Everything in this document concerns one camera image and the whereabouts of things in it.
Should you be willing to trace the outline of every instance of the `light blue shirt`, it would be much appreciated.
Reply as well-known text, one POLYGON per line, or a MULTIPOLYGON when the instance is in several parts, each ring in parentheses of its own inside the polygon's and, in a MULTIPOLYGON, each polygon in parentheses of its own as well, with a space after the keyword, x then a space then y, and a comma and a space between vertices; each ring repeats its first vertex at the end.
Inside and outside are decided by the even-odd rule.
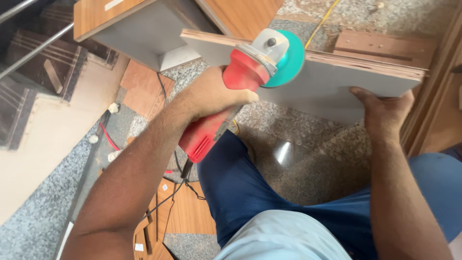
POLYGON ((215 260, 351 260, 316 219, 299 212, 267 210, 247 222, 215 260))

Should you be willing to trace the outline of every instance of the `metal railing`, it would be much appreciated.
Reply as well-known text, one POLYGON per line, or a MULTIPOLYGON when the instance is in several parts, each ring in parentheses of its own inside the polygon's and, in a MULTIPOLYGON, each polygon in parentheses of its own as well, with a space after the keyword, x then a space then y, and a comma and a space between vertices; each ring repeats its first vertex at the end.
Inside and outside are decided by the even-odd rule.
MULTIPOLYGON (((0 15, 0 24, 6 21, 7 19, 13 17, 15 14, 18 12, 24 10, 26 7, 30 6, 34 2, 38 0, 25 0, 22 3, 18 4, 17 6, 13 7, 12 9, 6 11, 5 13, 0 15)), ((35 50, 32 52, 28 53, 26 56, 22 57, 19 61, 15 62, 13 65, 8 67, 5 71, 0 73, 0 80, 2 80, 4 77, 8 76, 11 72, 17 70, 19 67, 24 65, 24 63, 30 61, 33 57, 35 57, 39 52, 42 50, 46 49, 50 44, 52 44, 54 41, 59 39, 61 36, 63 36, 66 32, 70 31, 74 27, 74 22, 66 26, 64 29, 53 35, 50 39, 42 43, 40 46, 38 46, 35 50)))

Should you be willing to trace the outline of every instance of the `granite floor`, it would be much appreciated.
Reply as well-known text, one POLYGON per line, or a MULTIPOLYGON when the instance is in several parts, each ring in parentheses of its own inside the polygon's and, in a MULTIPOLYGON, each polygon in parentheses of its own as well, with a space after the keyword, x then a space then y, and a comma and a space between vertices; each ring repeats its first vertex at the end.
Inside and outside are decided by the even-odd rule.
MULTIPOLYGON (((331 3, 285 0, 269 27, 292 31, 306 41, 331 3)), ((341 1, 309 49, 331 51, 343 29, 441 37, 457 3, 457 0, 390 0, 378 9, 374 0, 341 1)), ((176 81, 169 100, 207 67, 205 61, 199 60, 163 73, 176 81)), ((123 96, 122 89, 118 100, 123 96)), ((263 101, 245 106, 237 122, 239 136, 254 150, 257 168, 277 193, 292 202, 311 205, 331 201, 355 192, 369 181, 370 146, 361 122, 344 126, 263 101), (279 160, 281 146, 288 146, 283 161, 279 160)), ((124 105, 107 123, 108 132, 120 147, 126 146, 127 137, 139 135, 146 126, 143 117, 124 105)), ((108 165, 111 148, 103 139, 87 162, 89 170, 83 175, 82 192, 75 198, 76 210, 69 211, 91 147, 87 138, 0 227, 0 259, 53 257, 66 217, 76 218, 97 171, 108 165)), ((182 165, 186 156, 179 148, 177 153, 182 165)), ((179 182, 173 160, 169 169, 174 173, 165 177, 179 182)), ((196 168, 190 179, 197 180, 196 168)), ((164 242, 178 259, 202 260, 218 253, 215 241, 213 235, 167 234, 164 242)))

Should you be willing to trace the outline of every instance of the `teal cutting disc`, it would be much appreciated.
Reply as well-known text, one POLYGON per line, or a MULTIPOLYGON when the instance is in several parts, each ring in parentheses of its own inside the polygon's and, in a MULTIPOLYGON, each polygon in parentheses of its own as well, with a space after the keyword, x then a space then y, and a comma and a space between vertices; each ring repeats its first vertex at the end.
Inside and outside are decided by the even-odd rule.
POLYGON ((276 74, 263 87, 277 87, 294 79, 305 64, 305 49, 297 35, 284 30, 277 30, 289 40, 289 49, 276 64, 276 74))

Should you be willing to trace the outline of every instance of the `man's arm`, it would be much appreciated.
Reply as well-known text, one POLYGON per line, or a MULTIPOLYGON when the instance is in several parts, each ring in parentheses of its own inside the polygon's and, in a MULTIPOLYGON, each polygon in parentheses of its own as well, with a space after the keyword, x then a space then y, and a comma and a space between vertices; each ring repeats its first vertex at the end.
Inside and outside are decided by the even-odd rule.
POLYGON ((180 137, 195 117, 258 101, 250 90, 227 89, 222 68, 199 76, 104 171, 88 195, 62 259, 133 258, 133 235, 157 191, 180 137))
POLYGON ((412 92, 383 100, 358 87, 350 92, 365 107, 372 143, 371 225, 379 258, 452 259, 400 145, 399 131, 411 109, 412 92))

